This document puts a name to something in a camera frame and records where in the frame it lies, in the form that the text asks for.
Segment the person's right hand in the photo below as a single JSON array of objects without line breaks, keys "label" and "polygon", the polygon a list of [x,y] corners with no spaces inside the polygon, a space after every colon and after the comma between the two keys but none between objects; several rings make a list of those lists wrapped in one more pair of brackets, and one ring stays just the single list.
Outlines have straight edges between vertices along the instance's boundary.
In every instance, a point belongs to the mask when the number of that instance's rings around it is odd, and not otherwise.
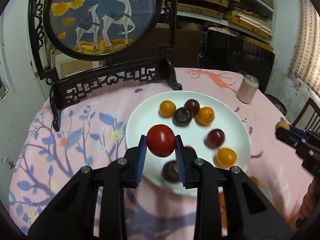
[{"label": "person's right hand", "polygon": [[304,220],[308,219],[317,203],[319,202],[319,179],[313,178],[308,187],[306,195],[303,197],[303,202],[299,208],[297,217],[291,223],[291,228],[296,232]]}]

